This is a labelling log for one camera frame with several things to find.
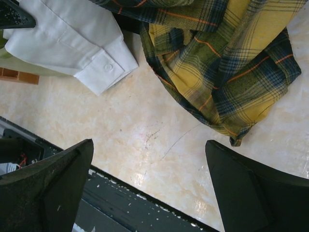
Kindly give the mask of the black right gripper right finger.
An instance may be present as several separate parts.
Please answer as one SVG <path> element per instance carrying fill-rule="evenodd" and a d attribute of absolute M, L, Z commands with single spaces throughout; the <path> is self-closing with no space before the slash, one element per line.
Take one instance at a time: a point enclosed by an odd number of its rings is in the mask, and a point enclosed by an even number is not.
<path fill-rule="evenodd" d="M 307 232 L 309 181 L 245 157 L 215 140 L 207 163 L 227 232 Z"/>

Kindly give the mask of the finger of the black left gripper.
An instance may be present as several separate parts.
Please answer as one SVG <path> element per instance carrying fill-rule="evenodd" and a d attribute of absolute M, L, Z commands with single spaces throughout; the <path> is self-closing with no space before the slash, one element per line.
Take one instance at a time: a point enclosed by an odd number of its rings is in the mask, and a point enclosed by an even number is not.
<path fill-rule="evenodd" d="M 0 0 L 0 29 L 27 29 L 35 26 L 34 17 L 22 9 L 18 1 Z"/>

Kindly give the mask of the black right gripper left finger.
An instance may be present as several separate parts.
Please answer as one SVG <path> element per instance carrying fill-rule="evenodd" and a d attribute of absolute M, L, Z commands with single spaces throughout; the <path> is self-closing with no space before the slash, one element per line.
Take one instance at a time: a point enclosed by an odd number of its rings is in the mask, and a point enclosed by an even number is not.
<path fill-rule="evenodd" d="M 0 177 L 2 232 L 70 232 L 94 154 L 91 139 Z"/>

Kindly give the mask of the white collared shirt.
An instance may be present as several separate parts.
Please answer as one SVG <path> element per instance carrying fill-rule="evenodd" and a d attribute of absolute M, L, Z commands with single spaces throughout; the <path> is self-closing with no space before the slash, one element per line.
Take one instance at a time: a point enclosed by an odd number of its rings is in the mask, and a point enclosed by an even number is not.
<path fill-rule="evenodd" d="M 5 29 L 5 50 L 76 77 L 99 95 L 138 67 L 112 13 L 89 0 L 22 0 L 36 25 Z"/>

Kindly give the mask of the yellow plaid shirt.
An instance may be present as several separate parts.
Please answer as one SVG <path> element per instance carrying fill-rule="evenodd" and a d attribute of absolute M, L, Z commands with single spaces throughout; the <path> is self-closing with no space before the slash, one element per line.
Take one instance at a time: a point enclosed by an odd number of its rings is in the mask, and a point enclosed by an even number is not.
<path fill-rule="evenodd" d="M 240 146 L 301 74 L 287 25 L 304 0 L 98 0 L 140 21 L 146 61 L 201 123 Z"/>

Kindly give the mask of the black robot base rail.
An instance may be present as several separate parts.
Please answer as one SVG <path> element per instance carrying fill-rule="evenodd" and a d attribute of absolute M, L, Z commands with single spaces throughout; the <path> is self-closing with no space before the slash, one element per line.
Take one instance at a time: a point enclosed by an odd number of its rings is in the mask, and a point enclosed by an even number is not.
<path fill-rule="evenodd" d="M 14 172 L 63 149 L 5 118 L 0 120 L 0 162 L 19 155 Z M 71 232 L 211 232 L 212 227 L 139 191 L 112 175 L 90 166 Z"/>

